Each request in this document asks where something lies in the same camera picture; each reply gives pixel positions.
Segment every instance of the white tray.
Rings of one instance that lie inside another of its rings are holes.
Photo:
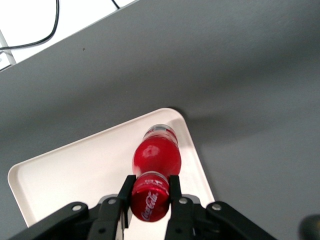
[[[101,197],[117,194],[132,174],[132,157],[149,127],[166,124],[176,132],[182,159],[182,194],[200,198],[203,207],[214,201],[204,170],[184,118],[171,108],[161,108],[14,165],[8,182],[27,226],[71,202],[89,208]],[[126,240],[152,236],[163,240],[170,211],[160,221],[142,222],[132,217]]]

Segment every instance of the bottle cap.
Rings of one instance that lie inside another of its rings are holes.
[[[170,205],[169,183],[160,173],[148,171],[134,183],[131,194],[132,213],[145,222],[163,218]]]

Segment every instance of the black cable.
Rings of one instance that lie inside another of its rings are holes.
[[[59,8],[59,0],[56,0],[56,8],[55,8],[55,20],[54,20],[54,25],[53,25],[53,29],[51,31],[51,33],[46,36],[45,38],[39,40],[39,41],[35,41],[32,43],[28,43],[28,44],[23,44],[23,45],[17,45],[17,46],[4,46],[4,47],[0,47],[0,51],[2,50],[8,50],[8,49],[21,49],[21,48],[28,48],[28,47],[32,47],[35,45],[39,45],[39,44],[43,44],[46,41],[48,41],[49,39],[51,39],[53,37],[53,35],[56,33],[57,30],[57,26],[58,26],[58,21],[59,21],[59,13],[60,13],[60,8]]]
[[[116,3],[115,0],[111,0],[111,1],[113,2],[113,4],[115,5],[115,7],[116,7],[117,9],[120,9],[119,5]]]

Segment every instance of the bottle neck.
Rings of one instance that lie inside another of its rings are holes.
[[[146,172],[142,173],[139,176],[139,178],[147,177],[149,175],[150,176],[158,176],[158,177],[162,178],[167,184],[169,184],[168,179],[164,175],[162,175],[160,172],[157,172],[157,171],[146,171]]]
[[[175,143],[176,146],[178,146],[178,139],[176,137],[175,131],[169,127],[168,125],[165,124],[157,124],[149,128],[149,130],[146,132],[146,134],[143,137],[143,141],[151,138],[151,137],[165,137],[172,142]]]

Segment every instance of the red bottle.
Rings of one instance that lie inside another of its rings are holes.
[[[166,215],[170,205],[168,180],[180,169],[175,131],[164,124],[152,126],[132,161],[132,171],[138,178],[132,189],[131,210],[138,219],[155,222]]]

